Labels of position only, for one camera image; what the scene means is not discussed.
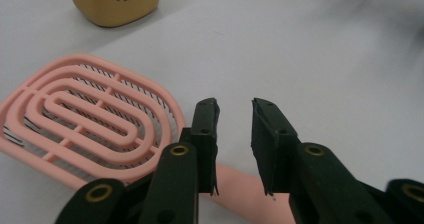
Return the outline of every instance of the white table surface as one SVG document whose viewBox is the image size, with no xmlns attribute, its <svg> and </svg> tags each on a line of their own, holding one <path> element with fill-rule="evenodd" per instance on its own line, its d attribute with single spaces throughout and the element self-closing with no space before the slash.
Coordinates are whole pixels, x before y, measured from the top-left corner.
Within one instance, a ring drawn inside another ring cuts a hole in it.
<svg viewBox="0 0 424 224">
<path fill-rule="evenodd" d="M 89 53 L 166 87 L 191 123 L 221 107 L 218 161 L 257 174 L 254 97 L 359 180 L 424 182 L 424 0 L 160 0 L 119 28 L 72 0 L 0 0 L 0 100 L 46 63 Z M 0 223 L 53 223 L 74 191 L 0 153 Z M 200 223 L 246 223 L 201 198 Z"/>
</svg>

